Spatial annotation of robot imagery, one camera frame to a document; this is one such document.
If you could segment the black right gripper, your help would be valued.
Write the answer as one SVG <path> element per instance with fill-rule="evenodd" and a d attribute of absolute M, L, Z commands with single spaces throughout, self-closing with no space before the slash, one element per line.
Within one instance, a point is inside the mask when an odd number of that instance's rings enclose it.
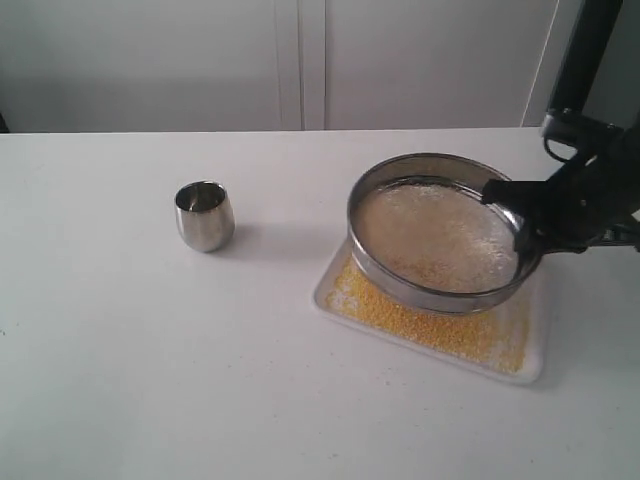
<path fill-rule="evenodd" d="M 542 253 L 582 253 L 592 247 L 639 247 L 639 136 L 610 143 L 583 140 L 575 154 L 544 181 L 491 179 L 481 203 L 499 204 L 525 218 L 514 236 L 520 260 Z"/>

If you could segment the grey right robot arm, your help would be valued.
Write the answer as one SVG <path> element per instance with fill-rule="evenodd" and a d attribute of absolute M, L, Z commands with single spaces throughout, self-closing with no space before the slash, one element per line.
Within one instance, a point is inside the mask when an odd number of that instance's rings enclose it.
<path fill-rule="evenodd" d="M 639 125 L 624 129 L 583 108 L 617 17 L 619 1 L 583 2 L 541 126 L 545 152 L 560 168 L 544 181 L 490 180 L 484 204 L 519 216 L 522 258 L 639 245 Z"/>

